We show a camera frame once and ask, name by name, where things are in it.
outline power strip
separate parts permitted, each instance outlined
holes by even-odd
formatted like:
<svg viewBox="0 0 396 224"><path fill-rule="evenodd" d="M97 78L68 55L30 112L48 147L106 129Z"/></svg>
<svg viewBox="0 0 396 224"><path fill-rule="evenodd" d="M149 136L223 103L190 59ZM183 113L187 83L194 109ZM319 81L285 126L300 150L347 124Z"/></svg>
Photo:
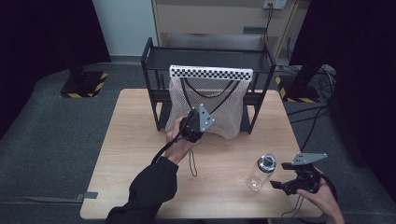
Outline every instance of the power strip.
<svg viewBox="0 0 396 224"><path fill-rule="evenodd" d="M287 2L288 0L265 0L262 8L269 9L272 6L273 9L284 9Z"/></svg>

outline metal bracket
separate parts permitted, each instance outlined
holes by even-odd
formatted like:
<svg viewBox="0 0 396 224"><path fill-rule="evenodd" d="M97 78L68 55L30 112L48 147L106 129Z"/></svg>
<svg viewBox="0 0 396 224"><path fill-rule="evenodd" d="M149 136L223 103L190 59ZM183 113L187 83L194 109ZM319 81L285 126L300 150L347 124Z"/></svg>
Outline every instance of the metal bracket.
<svg viewBox="0 0 396 224"><path fill-rule="evenodd" d="M199 105L199 122L201 133L204 133L215 122L203 104Z"/></svg>
<svg viewBox="0 0 396 224"><path fill-rule="evenodd" d="M320 161L327 158L326 153L297 153L291 165L307 165L314 161Z"/></svg>
<svg viewBox="0 0 396 224"><path fill-rule="evenodd" d="M85 193L78 193L76 195L76 200L83 202L84 199L88 198L88 199L96 199L98 196L98 192L91 192L91 191L87 191Z"/></svg>

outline black sleeve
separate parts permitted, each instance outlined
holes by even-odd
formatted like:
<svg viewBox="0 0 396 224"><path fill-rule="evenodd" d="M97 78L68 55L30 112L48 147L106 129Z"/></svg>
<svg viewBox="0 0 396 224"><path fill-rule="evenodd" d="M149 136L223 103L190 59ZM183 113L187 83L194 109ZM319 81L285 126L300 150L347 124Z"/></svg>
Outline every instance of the black sleeve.
<svg viewBox="0 0 396 224"><path fill-rule="evenodd" d="M177 169L166 158L144 169L129 187L128 203L111 209L106 223L154 223L161 205L176 194Z"/></svg>

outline black and white checkered pattern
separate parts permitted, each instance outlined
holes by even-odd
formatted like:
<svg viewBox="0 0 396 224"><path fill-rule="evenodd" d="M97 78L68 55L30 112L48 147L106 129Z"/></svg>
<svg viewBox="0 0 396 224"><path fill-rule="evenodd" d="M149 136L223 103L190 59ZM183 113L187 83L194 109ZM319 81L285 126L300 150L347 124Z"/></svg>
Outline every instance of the black and white checkered pattern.
<svg viewBox="0 0 396 224"><path fill-rule="evenodd" d="M170 77L198 77L251 81L253 76L253 70L245 68L194 67L171 65L169 68L169 74Z"/></svg>

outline glass jar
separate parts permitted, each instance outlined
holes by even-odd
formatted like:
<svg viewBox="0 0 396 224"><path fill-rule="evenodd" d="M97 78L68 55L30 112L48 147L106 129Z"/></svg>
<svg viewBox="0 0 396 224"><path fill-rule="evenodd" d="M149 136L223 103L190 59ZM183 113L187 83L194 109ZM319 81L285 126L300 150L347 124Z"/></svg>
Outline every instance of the glass jar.
<svg viewBox="0 0 396 224"><path fill-rule="evenodd" d="M276 156L266 153L253 165L247 178L247 186L254 191L259 191L276 168Z"/></svg>

